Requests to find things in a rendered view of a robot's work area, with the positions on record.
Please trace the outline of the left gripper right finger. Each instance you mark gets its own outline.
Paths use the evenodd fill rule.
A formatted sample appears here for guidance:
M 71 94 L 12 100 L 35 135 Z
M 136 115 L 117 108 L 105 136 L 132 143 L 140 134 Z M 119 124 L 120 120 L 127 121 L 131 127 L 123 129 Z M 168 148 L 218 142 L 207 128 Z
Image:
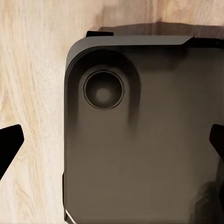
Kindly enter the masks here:
M 224 161 L 224 126 L 213 124 L 209 141 Z

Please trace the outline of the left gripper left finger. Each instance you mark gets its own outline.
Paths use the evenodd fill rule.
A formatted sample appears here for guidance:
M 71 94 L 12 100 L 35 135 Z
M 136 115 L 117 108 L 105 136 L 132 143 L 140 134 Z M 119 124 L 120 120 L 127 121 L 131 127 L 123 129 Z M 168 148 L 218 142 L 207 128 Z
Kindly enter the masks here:
M 24 142 L 21 125 L 0 129 L 0 180 Z

